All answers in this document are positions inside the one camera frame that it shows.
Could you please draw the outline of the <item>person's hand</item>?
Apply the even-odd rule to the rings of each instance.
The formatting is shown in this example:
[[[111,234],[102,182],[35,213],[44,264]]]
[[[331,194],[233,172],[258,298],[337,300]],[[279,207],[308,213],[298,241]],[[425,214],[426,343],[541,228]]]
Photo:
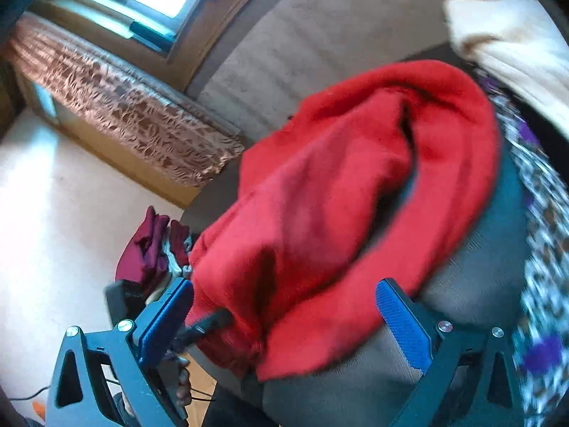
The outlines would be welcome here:
[[[169,354],[156,368],[141,370],[139,385],[128,383],[116,396],[125,426],[187,426],[192,403],[189,360]]]

